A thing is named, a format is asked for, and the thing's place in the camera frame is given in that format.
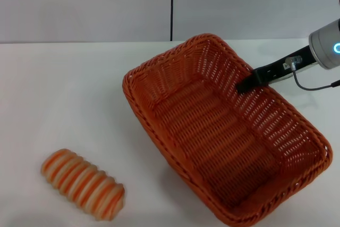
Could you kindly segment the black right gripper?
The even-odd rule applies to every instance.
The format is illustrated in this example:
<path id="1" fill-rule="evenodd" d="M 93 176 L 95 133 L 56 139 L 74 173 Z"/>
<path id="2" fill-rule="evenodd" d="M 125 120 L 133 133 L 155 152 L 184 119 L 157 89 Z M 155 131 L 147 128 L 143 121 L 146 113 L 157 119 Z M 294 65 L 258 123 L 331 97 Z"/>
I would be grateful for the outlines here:
<path id="1" fill-rule="evenodd" d="M 239 94 L 244 94 L 257 86 L 266 86 L 276 80 L 289 77 L 293 71 L 287 62 L 288 60 L 295 61 L 296 71 L 303 70 L 316 64 L 316 60 L 312 55 L 310 47 L 305 46 L 278 61 L 254 69 L 252 75 L 236 84 L 237 92 Z"/>

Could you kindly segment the orange woven rectangular basket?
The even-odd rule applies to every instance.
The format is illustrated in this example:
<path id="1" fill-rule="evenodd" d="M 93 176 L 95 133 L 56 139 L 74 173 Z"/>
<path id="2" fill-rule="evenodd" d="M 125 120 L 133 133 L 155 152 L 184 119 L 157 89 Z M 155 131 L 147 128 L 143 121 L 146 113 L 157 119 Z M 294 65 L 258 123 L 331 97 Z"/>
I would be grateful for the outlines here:
<path id="1" fill-rule="evenodd" d="M 327 139 L 251 67 L 200 34 L 129 71 L 123 92 L 168 164 L 223 223 L 251 227 L 333 160 Z"/>

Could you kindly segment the orange white striped toy bread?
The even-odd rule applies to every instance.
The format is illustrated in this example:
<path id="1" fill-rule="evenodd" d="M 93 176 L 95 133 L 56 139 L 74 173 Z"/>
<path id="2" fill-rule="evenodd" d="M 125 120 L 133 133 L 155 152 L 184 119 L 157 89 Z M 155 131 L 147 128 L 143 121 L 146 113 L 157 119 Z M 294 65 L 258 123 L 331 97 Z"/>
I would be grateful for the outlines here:
<path id="1" fill-rule="evenodd" d="M 124 206 L 124 186 L 69 149 L 52 153 L 40 171 L 62 196 L 98 221 L 112 221 Z"/>

